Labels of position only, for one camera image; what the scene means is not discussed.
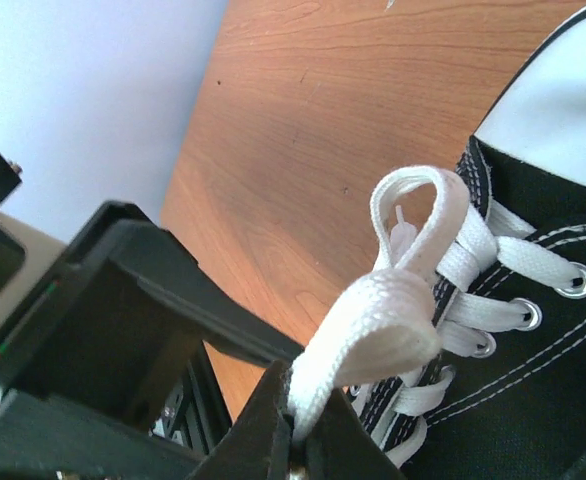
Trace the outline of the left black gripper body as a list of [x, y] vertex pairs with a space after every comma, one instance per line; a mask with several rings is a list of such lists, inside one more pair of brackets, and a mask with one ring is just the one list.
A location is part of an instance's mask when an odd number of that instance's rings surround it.
[[0, 478], [185, 479], [202, 455], [152, 434], [201, 344], [163, 301], [197, 268], [137, 206], [102, 205], [0, 329]]

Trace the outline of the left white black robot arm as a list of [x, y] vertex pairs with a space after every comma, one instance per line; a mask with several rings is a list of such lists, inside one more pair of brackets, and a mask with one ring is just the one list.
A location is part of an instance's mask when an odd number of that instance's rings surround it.
[[[0, 204], [20, 174], [0, 154]], [[0, 212], [0, 479], [185, 478], [201, 455], [153, 428], [207, 344], [261, 367], [302, 350], [132, 203], [69, 243]]]

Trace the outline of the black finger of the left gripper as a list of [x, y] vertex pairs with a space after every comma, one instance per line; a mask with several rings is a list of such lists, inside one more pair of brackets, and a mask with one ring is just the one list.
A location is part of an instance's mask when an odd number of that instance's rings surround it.
[[137, 282], [228, 356], [267, 367], [274, 361], [290, 363], [303, 351], [297, 341], [228, 296], [175, 240], [137, 242]]

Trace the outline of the black white canvas sneaker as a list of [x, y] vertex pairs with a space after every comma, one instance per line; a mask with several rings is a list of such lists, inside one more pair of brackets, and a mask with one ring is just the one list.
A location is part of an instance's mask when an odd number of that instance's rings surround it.
[[428, 365], [349, 396], [408, 479], [586, 479], [586, 6], [520, 67], [456, 166]]

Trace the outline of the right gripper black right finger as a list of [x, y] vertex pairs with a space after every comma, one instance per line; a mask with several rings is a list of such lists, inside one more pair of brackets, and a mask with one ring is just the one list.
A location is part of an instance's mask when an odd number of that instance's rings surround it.
[[364, 431], [346, 394], [334, 390], [304, 442], [311, 480], [400, 480], [405, 476]]

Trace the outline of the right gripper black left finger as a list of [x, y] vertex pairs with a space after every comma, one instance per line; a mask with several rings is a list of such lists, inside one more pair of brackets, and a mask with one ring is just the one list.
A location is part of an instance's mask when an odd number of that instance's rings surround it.
[[287, 365], [263, 374], [237, 421], [190, 475], [192, 479], [286, 479], [291, 427], [284, 413]]

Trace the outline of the white shoelace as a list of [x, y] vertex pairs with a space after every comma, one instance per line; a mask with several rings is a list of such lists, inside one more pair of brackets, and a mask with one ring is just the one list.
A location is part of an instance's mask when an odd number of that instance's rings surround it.
[[498, 262], [569, 299], [586, 297], [586, 265], [528, 240], [529, 226], [506, 209], [484, 220], [462, 179], [435, 167], [404, 167], [385, 176], [370, 212], [379, 243], [373, 270], [342, 293], [292, 365], [292, 442], [305, 441], [334, 389], [366, 388], [396, 376], [401, 387], [390, 410], [414, 422], [389, 453], [402, 465], [423, 445], [426, 416], [454, 377], [447, 366], [424, 383], [427, 364], [441, 351], [488, 357], [496, 333], [531, 330], [542, 321], [541, 308], [528, 298], [470, 294], [481, 265]]

